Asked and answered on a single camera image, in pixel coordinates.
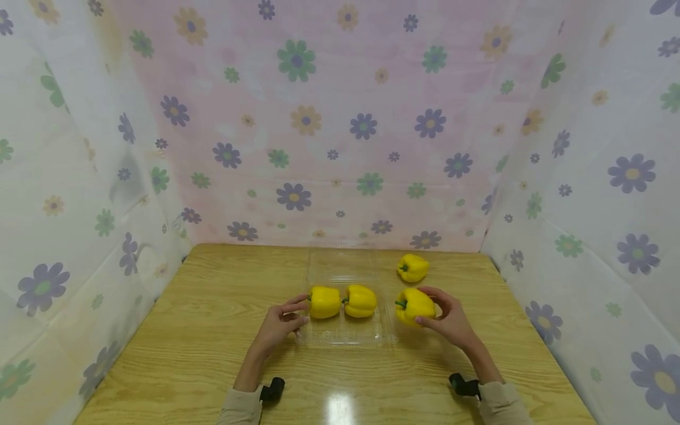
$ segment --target purple flower print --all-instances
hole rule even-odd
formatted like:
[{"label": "purple flower print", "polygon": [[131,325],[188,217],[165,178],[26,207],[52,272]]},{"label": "purple flower print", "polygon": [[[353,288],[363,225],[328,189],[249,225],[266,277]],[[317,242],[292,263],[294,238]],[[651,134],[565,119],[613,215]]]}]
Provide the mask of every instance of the purple flower print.
[{"label": "purple flower print", "polygon": [[644,233],[639,238],[628,233],[626,241],[619,242],[616,248],[622,252],[618,256],[619,262],[628,263],[628,271],[633,274],[640,269],[645,275],[649,275],[650,266],[658,267],[661,262],[658,257],[654,256],[659,251],[659,247],[655,243],[649,243],[649,237]]},{"label": "purple flower print", "polygon": [[652,344],[645,345],[645,355],[630,355],[639,369],[631,372],[630,378],[638,387],[647,389],[645,400],[652,409],[661,410],[666,405],[670,417],[680,424],[680,357],[669,354],[663,358]]},{"label": "purple flower print", "polygon": [[461,155],[460,153],[455,154],[453,158],[446,160],[446,167],[444,167],[444,172],[449,173],[449,177],[456,176],[461,178],[463,174],[470,172],[470,166],[472,165],[472,160],[470,159],[470,154]]},{"label": "purple flower print", "polygon": [[259,236],[257,235],[257,229],[254,227],[250,227],[250,224],[248,224],[248,222],[242,223],[233,222],[232,226],[227,226],[226,228],[227,230],[229,230],[229,236],[235,237],[241,242],[243,241],[253,242],[255,239],[259,238]]},{"label": "purple flower print", "polygon": [[616,160],[618,167],[609,167],[607,170],[607,173],[614,177],[609,183],[614,187],[622,186],[621,190],[624,193],[631,193],[633,188],[638,192],[644,192],[647,190],[646,182],[653,182],[656,179],[656,173],[650,171],[655,164],[651,159],[645,161],[642,154],[635,154],[630,160],[620,156]]},{"label": "purple flower print", "polygon": [[524,254],[520,250],[512,250],[510,253],[510,265],[515,266],[515,270],[520,271],[524,267]]},{"label": "purple flower print", "polygon": [[241,163],[241,153],[234,149],[231,143],[226,145],[222,142],[217,143],[217,147],[213,148],[213,153],[215,154],[215,160],[222,163],[224,168],[232,167],[234,169],[238,168],[238,164]]},{"label": "purple flower print", "polygon": [[6,10],[0,9],[0,34],[14,34],[12,28],[14,28],[14,22],[10,20],[10,15],[7,14]]},{"label": "purple flower print", "polygon": [[368,140],[371,135],[375,134],[375,126],[378,125],[378,121],[373,119],[372,114],[358,114],[356,119],[350,120],[350,124],[352,125],[350,133],[355,135],[357,140],[362,137],[364,140]]},{"label": "purple flower print", "polygon": [[38,308],[47,311],[52,306],[52,298],[58,298],[66,292],[64,283],[71,277],[67,271],[62,273],[64,265],[55,263],[49,269],[46,264],[37,265],[33,269],[33,277],[24,277],[17,287],[24,291],[19,296],[16,306],[20,309],[28,307],[28,316],[35,316]]},{"label": "purple flower print", "polygon": [[186,126],[189,121],[189,115],[187,115],[186,106],[182,105],[176,97],[163,96],[163,101],[160,102],[160,106],[164,109],[163,114],[166,118],[170,118],[172,125]]},{"label": "purple flower print", "polygon": [[278,203],[284,204],[288,211],[292,211],[293,208],[297,208],[298,211],[304,211],[305,207],[311,207],[311,192],[304,190],[301,184],[296,184],[293,187],[292,184],[284,184],[283,189],[277,189],[276,193],[280,196],[277,199]]},{"label": "purple flower print", "polygon": [[258,4],[258,7],[260,8],[262,19],[271,20],[276,16],[276,13],[274,13],[274,5],[271,4],[271,0],[262,0],[260,4]]},{"label": "purple flower print", "polygon": [[562,331],[559,329],[563,323],[562,318],[553,315],[553,308],[550,304],[544,304],[540,307],[536,301],[532,301],[530,307],[525,307],[524,311],[543,342],[550,344],[553,339],[562,337]]},{"label": "purple flower print", "polygon": [[127,115],[124,112],[123,115],[120,116],[120,125],[118,126],[118,131],[123,133],[123,140],[129,141],[132,145],[135,144],[135,140],[137,140],[135,137],[135,131],[132,129],[132,124],[130,124],[130,120],[127,118]]},{"label": "purple flower print", "polygon": [[419,115],[415,120],[418,123],[414,129],[420,132],[420,137],[429,136],[431,139],[434,139],[437,133],[444,131],[446,117],[441,116],[441,109],[436,111],[428,109],[425,111],[425,115]]},{"label": "purple flower print", "polygon": [[125,267],[125,275],[129,276],[132,272],[137,272],[137,242],[132,240],[130,232],[125,233],[125,240],[123,241],[123,256],[120,257],[118,265]]},{"label": "purple flower print", "polygon": [[97,354],[95,362],[87,366],[87,369],[83,372],[85,382],[80,387],[78,394],[82,395],[85,399],[90,398],[99,384],[101,384],[106,373],[111,369],[111,366],[114,365],[119,352],[120,347],[118,347],[117,341],[114,341],[110,347],[101,349],[99,354]]},{"label": "purple flower print", "polygon": [[557,134],[557,140],[553,143],[553,157],[564,155],[564,150],[569,147],[569,136],[570,134],[566,130],[562,130],[561,133]]}]

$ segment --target wooden table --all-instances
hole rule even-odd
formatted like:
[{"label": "wooden table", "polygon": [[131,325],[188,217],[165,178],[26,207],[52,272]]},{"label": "wooden table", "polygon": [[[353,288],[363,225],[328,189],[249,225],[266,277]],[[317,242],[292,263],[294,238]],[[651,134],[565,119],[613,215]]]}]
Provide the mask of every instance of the wooden table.
[{"label": "wooden table", "polygon": [[[388,291],[403,287],[404,252],[379,251]],[[425,279],[458,297],[537,424],[594,424],[581,399],[483,254],[421,252]],[[103,380],[76,424],[213,424],[267,308],[300,292],[307,251],[198,245]],[[474,400],[447,377],[468,360],[422,330],[391,349],[307,347],[291,337],[263,377],[286,380],[262,424],[481,424]]]}]

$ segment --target fabric wall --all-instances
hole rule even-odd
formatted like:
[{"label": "fabric wall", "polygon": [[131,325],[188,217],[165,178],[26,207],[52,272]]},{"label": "fabric wall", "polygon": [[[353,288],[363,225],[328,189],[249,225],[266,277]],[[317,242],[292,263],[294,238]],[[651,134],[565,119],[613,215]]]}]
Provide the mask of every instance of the fabric wall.
[{"label": "fabric wall", "polygon": [[679,23],[573,5],[482,247],[601,424],[680,423]]}]

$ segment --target flower print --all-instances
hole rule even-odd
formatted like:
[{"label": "flower print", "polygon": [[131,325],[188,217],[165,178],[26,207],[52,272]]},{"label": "flower print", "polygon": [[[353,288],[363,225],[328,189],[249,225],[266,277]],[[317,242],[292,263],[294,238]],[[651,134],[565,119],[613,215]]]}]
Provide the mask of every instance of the flower print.
[{"label": "flower print", "polygon": [[668,92],[661,95],[660,99],[664,103],[661,109],[670,109],[675,114],[680,108],[680,84],[672,83],[668,86]]},{"label": "flower print", "polygon": [[217,143],[217,147],[213,148],[213,153],[215,154],[215,160],[222,163],[224,168],[232,167],[234,169],[238,168],[238,164],[241,163],[241,153],[234,149],[231,143],[224,144],[222,142]]},{"label": "flower print", "polygon": [[456,176],[461,178],[463,174],[470,172],[470,166],[472,165],[472,160],[470,159],[470,154],[461,155],[457,153],[453,158],[446,160],[446,167],[444,167],[444,172],[449,173],[449,178]]},{"label": "flower print", "polygon": [[654,256],[659,251],[658,245],[649,243],[646,234],[636,237],[632,233],[626,235],[625,242],[619,242],[616,248],[621,251],[617,257],[622,264],[628,263],[628,271],[635,274],[638,269],[645,275],[651,273],[651,267],[658,267],[661,260]]},{"label": "flower print", "polygon": [[49,216],[58,216],[64,212],[64,201],[61,197],[52,195],[44,201],[43,211]]},{"label": "flower print", "polygon": [[524,311],[529,316],[531,324],[534,325],[536,331],[541,336],[541,339],[546,343],[552,343],[553,339],[562,338],[562,331],[559,329],[562,326],[562,318],[553,314],[553,308],[550,304],[544,304],[542,307],[536,301],[532,301],[530,307],[525,307]]},{"label": "flower print", "polygon": [[503,84],[500,85],[500,92],[507,95],[515,88],[515,82],[513,80],[505,80]]},{"label": "flower print", "polygon": [[621,186],[624,193],[631,193],[633,188],[638,192],[647,190],[647,182],[656,179],[656,173],[651,171],[656,163],[654,160],[646,160],[642,154],[635,154],[630,160],[625,156],[620,156],[616,160],[618,167],[609,167],[607,173],[614,178],[609,183],[614,186]]},{"label": "flower print", "polygon": [[239,72],[235,68],[225,68],[224,78],[226,78],[230,83],[237,83],[241,79],[239,77]]},{"label": "flower print", "polygon": [[534,192],[531,194],[529,201],[526,203],[526,215],[528,220],[531,220],[532,218],[537,218],[539,216],[539,212],[543,210],[543,208],[541,207],[542,202],[543,197],[541,197],[541,195],[538,192]]},{"label": "flower print", "polygon": [[97,214],[97,224],[95,224],[95,230],[99,233],[99,236],[108,236],[112,230],[116,228],[114,222],[116,219],[113,214],[111,214],[110,209],[102,209],[101,214]]},{"label": "flower print", "polygon": [[356,139],[359,140],[362,137],[364,140],[368,140],[371,135],[375,134],[375,126],[377,126],[378,121],[373,119],[372,114],[358,114],[355,118],[350,120],[350,133],[355,135]]},{"label": "flower print", "polygon": [[180,215],[185,222],[198,224],[203,221],[201,215],[191,208],[184,208],[184,211],[182,211]]},{"label": "flower print", "polygon": [[556,83],[560,81],[560,73],[564,71],[566,64],[562,62],[562,55],[557,53],[550,59],[550,63],[545,68],[543,73],[543,79],[541,80],[541,88],[546,88],[550,83]]},{"label": "flower print", "polygon": [[14,34],[12,32],[12,28],[14,28],[14,22],[10,20],[10,15],[7,13],[6,10],[0,9],[0,34],[2,35],[12,35]]},{"label": "flower print", "polygon": [[189,42],[190,45],[203,45],[203,40],[208,37],[205,30],[205,19],[200,17],[193,7],[188,10],[180,8],[179,14],[174,16],[177,24],[177,33]]},{"label": "flower print", "polygon": [[167,174],[167,170],[162,170],[158,167],[154,167],[151,170],[151,185],[153,185],[156,194],[159,194],[161,190],[168,189],[167,183],[170,181],[170,177]]},{"label": "flower print", "polygon": [[425,115],[419,115],[415,120],[418,123],[414,129],[420,132],[420,137],[429,136],[434,139],[437,133],[444,131],[443,124],[446,122],[446,117],[441,116],[441,109],[436,111],[428,109]]},{"label": "flower print", "polygon": [[669,354],[664,358],[656,346],[647,344],[645,355],[633,352],[630,359],[639,369],[632,371],[630,378],[638,387],[647,389],[647,404],[655,410],[666,405],[670,417],[680,424],[680,357]]},{"label": "flower print", "polygon": [[528,136],[532,131],[538,131],[541,128],[543,117],[540,109],[532,109],[526,114],[526,118],[522,123],[522,134]]},{"label": "flower print", "polygon": [[59,12],[54,9],[52,0],[29,0],[29,4],[33,7],[33,13],[46,24],[56,24],[59,21]]},{"label": "flower print", "polygon": [[205,177],[203,173],[193,173],[191,175],[191,182],[199,189],[205,189],[210,186],[210,178]]},{"label": "flower print", "polygon": [[484,52],[486,59],[499,59],[503,53],[507,52],[511,40],[510,27],[496,25],[491,31],[484,34],[484,41],[479,49]]},{"label": "flower print", "polygon": [[16,366],[9,363],[0,369],[0,401],[3,398],[14,397],[19,387],[27,383],[31,378],[31,372],[35,368],[35,363],[27,358],[21,360]]},{"label": "flower print", "polygon": [[444,52],[443,46],[431,46],[430,50],[423,53],[425,60],[422,61],[421,65],[425,67],[426,73],[438,73],[440,69],[446,66],[446,58],[448,56],[449,55]]},{"label": "flower print", "polygon": [[356,180],[358,183],[356,189],[359,190],[364,196],[368,194],[373,196],[376,192],[380,192],[382,190],[383,181],[384,180],[380,178],[378,173],[365,173],[364,177],[360,177]]},{"label": "flower print", "polygon": [[241,242],[243,241],[250,241],[253,242],[255,239],[258,239],[259,236],[257,235],[257,229],[254,227],[250,227],[250,224],[248,222],[233,222],[232,226],[227,226],[227,230],[229,230],[229,236],[235,237]]},{"label": "flower print", "polygon": [[422,231],[420,233],[420,236],[415,235],[411,237],[411,242],[409,245],[412,245],[415,249],[417,250],[429,250],[432,247],[437,247],[439,246],[439,241],[441,240],[441,236],[437,236],[437,232],[426,232]]},{"label": "flower print", "polygon": [[427,191],[427,188],[423,186],[423,183],[413,183],[412,185],[409,186],[408,190],[406,191],[406,194],[409,195],[409,198],[411,199],[418,199],[422,196],[425,195],[425,192]]},{"label": "flower print", "polygon": [[418,18],[415,15],[408,15],[404,18],[404,29],[407,33],[412,33],[416,28],[418,28]]},{"label": "flower print", "polygon": [[262,0],[260,4],[258,4],[258,7],[260,8],[260,16],[262,16],[262,19],[271,20],[276,16],[274,5],[271,4],[271,0]]},{"label": "flower print", "polygon": [[278,203],[286,206],[288,211],[297,208],[298,211],[304,211],[305,207],[311,207],[311,192],[304,190],[301,184],[296,184],[295,187],[290,183],[285,183],[283,189],[277,189],[276,194],[280,196],[277,199]]},{"label": "flower print", "polygon": [[392,225],[390,224],[389,220],[378,220],[376,223],[373,223],[371,226],[371,230],[376,234],[384,235],[385,233],[389,233],[392,231]]},{"label": "flower print", "polygon": [[125,240],[123,241],[123,256],[120,257],[118,265],[125,268],[125,275],[129,276],[132,272],[137,272],[137,242],[132,240],[130,232],[125,233]]},{"label": "flower print", "polygon": [[566,130],[557,134],[557,139],[553,143],[552,154],[554,158],[564,155],[564,150],[569,147],[569,136],[571,134],[567,133]]},{"label": "flower print", "polygon": [[186,113],[187,107],[181,104],[176,97],[163,96],[160,106],[163,108],[163,115],[170,118],[172,125],[179,124],[184,127],[189,122],[189,115]]},{"label": "flower print", "polygon": [[338,10],[338,25],[343,31],[351,31],[359,23],[359,11],[354,5],[344,5]]},{"label": "flower print", "polygon": [[144,31],[137,31],[135,29],[130,36],[130,41],[132,42],[132,49],[139,52],[141,57],[153,58],[154,48],[151,44],[151,39],[144,34]]},{"label": "flower print", "polygon": [[307,82],[308,74],[316,72],[316,65],[314,59],[316,54],[312,50],[307,50],[307,43],[305,40],[300,40],[295,44],[294,41],[286,41],[286,49],[279,50],[276,55],[281,63],[279,63],[279,72],[288,74],[288,81],[296,82],[299,78],[302,82]]},{"label": "flower print", "polygon": [[101,381],[104,379],[104,376],[111,366],[114,365],[114,361],[119,352],[120,347],[118,347],[117,341],[114,341],[110,347],[101,349],[99,354],[97,354],[95,362],[87,366],[87,369],[83,371],[85,382],[83,382],[80,387],[78,394],[82,395],[85,399],[88,399],[92,395],[99,384],[101,384]]},{"label": "flower print", "polygon": [[321,115],[316,113],[314,106],[298,106],[296,111],[290,113],[291,125],[300,132],[300,136],[313,136],[321,130]]},{"label": "flower print", "polygon": [[52,298],[58,298],[66,292],[64,283],[71,277],[68,271],[62,273],[64,265],[55,263],[50,268],[46,264],[37,265],[33,277],[24,277],[17,287],[24,293],[17,300],[20,309],[28,307],[28,316],[35,316],[38,308],[47,311],[52,306]]},{"label": "flower print", "polygon": [[9,141],[7,139],[0,140],[0,164],[12,159],[12,155],[10,155],[12,152],[14,152],[14,148],[10,146]]}]

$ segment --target green flower print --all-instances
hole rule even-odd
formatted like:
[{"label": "green flower print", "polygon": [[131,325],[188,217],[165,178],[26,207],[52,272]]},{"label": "green flower print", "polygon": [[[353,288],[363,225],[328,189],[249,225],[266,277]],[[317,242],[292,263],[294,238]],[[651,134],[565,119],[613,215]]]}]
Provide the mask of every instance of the green flower print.
[{"label": "green flower print", "polygon": [[144,31],[137,31],[135,29],[130,36],[130,41],[132,42],[132,49],[139,52],[141,57],[151,59],[154,56],[151,39],[144,34]]},{"label": "green flower print", "polygon": [[31,363],[29,359],[22,360],[16,366],[12,363],[5,366],[0,371],[0,401],[3,398],[12,398],[19,391],[19,387],[29,381],[34,368],[35,363]]},{"label": "green flower print", "polygon": [[538,192],[531,194],[529,201],[526,203],[526,215],[529,220],[539,216],[539,212],[542,210],[541,202],[543,202],[543,198]]},{"label": "green flower print", "polygon": [[312,63],[316,59],[316,54],[312,50],[307,50],[305,40],[300,40],[297,44],[292,40],[286,41],[286,49],[279,50],[276,55],[281,61],[279,71],[287,73],[290,82],[295,82],[298,78],[302,82],[307,82],[309,79],[307,74],[316,72],[316,65]]},{"label": "green flower print", "polygon": [[500,92],[507,95],[515,88],[515,82],[513,80],[505,80],[503,84],[500,85]]},{"label": "green flower print", "polygon": [[108,236],[109,233],[114,230],[114,217],[111,214],[110,209],[102,209],[101,214],[97,216],[97,224],[95,224],[95,230],[99,232],[99,236]]},{"label": "green flower print", "polygon": [[560,72],[564,71],[564,68],[566,68],[566,64],[562,62],[562,55],[557,53],[550,59],[550,63],[545,68],[541,88],[546,88],[548,84],[560,81]]},{"label": "green flower print", "polygon": [[581,241],[571,235],[560,235],[559,239],[555,239],[555,245],[557,245],[557,252],[561,252],[565,258],[576,258],[583,252]]},{"label": "green flower print", "polygon": [[210,178],[205,177],[203,173],[193,173],[191,175],[191,181],[199,189],[206,189],[208,186],[210,186]]},{"label": "green flower print", "polygon": [[425,67],[425,72],[438,73],[440,69],[446,66],[446,58],[448,56],[449,55],[446,52],[444,52],[444,47],[442,46],[430,47],[430,50],[423,54],[425,60],[422,61],[422,65]]},{"label": "green flower print", "polygon": [[680,107],[680,84],[673,83],[668,86],[668,92],[661,95],[661,109],[670,109],[672,113],[676,113]]},{"label": "green flower print", "polygon": [[286,168],[286,165],[288,165],[288,154],[282,149],[274,149],[269,153],[269,162],[274,164],[276,168]]},{"label": "green flower print", "polygon": [[406,191],[406,193],[409,195],[409,198],[418,199],[424,196],[426,191],[427,188],[423,186],[423,183],[413,183],[409,186],[409,189]]},{"label": "green flower print", "polygon": [[226,68],[224,70],[224,77],[230,82],[230,83],[235,83],[238,82],[241,78],[239,78],[239,72],[234,69],[234,68]]},{"label": "green flower print", "polygon": [[621,315],[622,309],[617,303],[607,303],[605,307],[607,308],[607,312],[611,314],[612,317],[617,318]]},{"label": "green flower print", "polygon": [[156,194],[159,194],[161,190],[168,189],[167,182],[170,181],[170,177],[168,177],[167,174],[167,170],[162,170],[158,167],[154,167],[154,169],[151,170],[151,184],[153,185]]},{"label": "green flower print", "polygon": [[64,105],[66,108],[66,112],[69,114],[71,111],[69,111],[69,107],[66,105],[66,102],[64,102],[64,96],[61,94],[61,89],[59,88],[59,85],[56,83],[56,80],[54,79],[54,74],[52,74],[52,68],[48,65],[47,62],[45,62],[45,68],[48,70],[50,75],[43,75],[40,77],[40,84],[49,91],[52,92],[50,95],[50,102],[52,102],[52,105],[54,107],[61,107]]},{"label": "green flower print", "polygon": [[2,164],[3,161],[12,159],[12,155],[10,155],[12,152],[14,152],[14,148],[10,146],[7,139],[0,140],[0,164]]},{"label": "green flower print", "polygon": [[359,185],[356,187],[357,190],[361,192],[362,195],[373,196],[376,192],[382,190],[383,180],[380,178],[378,173],[365,173],[363,178],[356,180]]}]

